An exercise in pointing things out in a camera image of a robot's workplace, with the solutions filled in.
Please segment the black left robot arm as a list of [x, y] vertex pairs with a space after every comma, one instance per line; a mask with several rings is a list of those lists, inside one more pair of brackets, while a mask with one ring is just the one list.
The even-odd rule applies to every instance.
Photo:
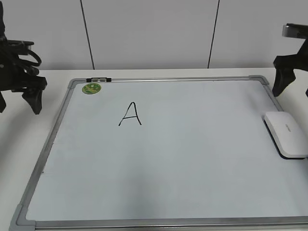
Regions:
[[42, 110], [42, 93], [47, 86], [39, 77], [41, 58], [31, 50], [32, 41], [8, 40], [5, 36], [3, 5], [0, 5], [0, 90], [21, 92], [34, 114]]

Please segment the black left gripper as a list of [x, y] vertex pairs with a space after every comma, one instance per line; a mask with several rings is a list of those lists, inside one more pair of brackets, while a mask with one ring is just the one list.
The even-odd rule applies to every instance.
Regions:
[[[34, 114], [42, 110], [42, 91], [47, 80], [39, 76], [41, 58], [32, 50], [13, 51], [7, 39], [0, 41], [0, 90], [23, 92], [23, 99], [30, 105]], [[6, 108], [6, 101], [0, 92], [0, 113]]]

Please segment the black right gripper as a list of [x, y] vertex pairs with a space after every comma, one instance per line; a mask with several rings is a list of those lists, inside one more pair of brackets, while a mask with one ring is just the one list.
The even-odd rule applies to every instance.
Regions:
[[277, 56], [273, 64], [276, 68], [276, 75], [272, 93], [274, 97], [278, 97], [295, 81], [293, 69], [308, 70], [308, 40], [304, 41], [296, 54]]

